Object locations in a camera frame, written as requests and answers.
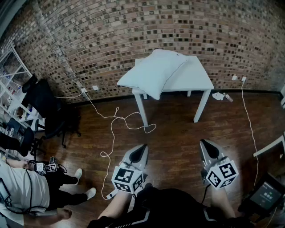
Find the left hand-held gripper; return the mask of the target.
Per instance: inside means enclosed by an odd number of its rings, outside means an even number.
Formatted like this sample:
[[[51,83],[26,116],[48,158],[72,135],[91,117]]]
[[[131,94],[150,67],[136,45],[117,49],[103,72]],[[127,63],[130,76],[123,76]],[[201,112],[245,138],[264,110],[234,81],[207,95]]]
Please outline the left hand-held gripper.
[[[120,165],[115,167],[111,179],[115,189],[130,194],[139,189],[147,178],[145,166],[148,153],[149,147],[146,144],[135,146],[125,153]]]

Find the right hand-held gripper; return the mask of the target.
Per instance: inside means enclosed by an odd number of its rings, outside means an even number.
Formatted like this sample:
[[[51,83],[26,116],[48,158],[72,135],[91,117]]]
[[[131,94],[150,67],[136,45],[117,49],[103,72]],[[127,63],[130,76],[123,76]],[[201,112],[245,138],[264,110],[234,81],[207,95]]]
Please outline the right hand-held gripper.
[[[216,159],[223,153],[223,148],[215,142],[202,139],[199,142],[201,158],[205,166],[211,163],[211,159]],[[235,180],[239,175],[236,164],[228,157],[211,163],[210,167],[201,171],[203,183],[208,183],[215,189],[222,189]]]

